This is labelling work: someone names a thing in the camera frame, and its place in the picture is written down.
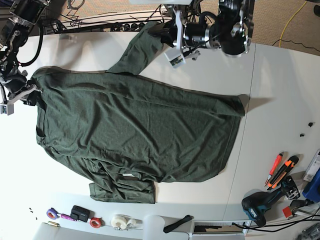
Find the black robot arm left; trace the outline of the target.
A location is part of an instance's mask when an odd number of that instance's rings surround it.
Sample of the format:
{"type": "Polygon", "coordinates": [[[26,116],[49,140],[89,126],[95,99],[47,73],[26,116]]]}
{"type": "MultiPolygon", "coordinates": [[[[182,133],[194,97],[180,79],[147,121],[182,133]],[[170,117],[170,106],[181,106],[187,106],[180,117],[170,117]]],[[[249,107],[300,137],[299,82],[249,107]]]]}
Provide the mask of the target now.
{"type": "Polygon", "coordinates": [[[254,7],[253,0],[220,0],[214,14],[202,11],[199,0],[169,4],[165,8],[171,20],[151,27],[148,33],[171,47],[165,55],[174,68],[187,58],[195,61],[200,49],[222,50],[227,56],[239,57],[249,51],[254,7]]]}

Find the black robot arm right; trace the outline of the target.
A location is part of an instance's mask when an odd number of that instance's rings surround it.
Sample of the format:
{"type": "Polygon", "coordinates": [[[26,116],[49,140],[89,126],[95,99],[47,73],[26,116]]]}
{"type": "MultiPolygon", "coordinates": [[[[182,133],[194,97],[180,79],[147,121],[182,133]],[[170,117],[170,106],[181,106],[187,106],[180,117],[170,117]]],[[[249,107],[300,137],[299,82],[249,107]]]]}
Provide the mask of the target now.
{"type": "Polygon", "coordinates": [[[0,48],[6,48],[0,52],[0,91],[4,104],[10,102],[5,90],[19,100],[36,90],[36,86],[28,83],[26,76],[19,71],[19,67],[30,66],[40,55],[44,39],[41,16],[50,3],[50,0],[16,0],[10,7],[12,16],[0,31],[0,48]],[[39,28],[39,42],[35,56],[21,63],[17,58],[19,49],[27,42],[34,26],[39,28]]]}

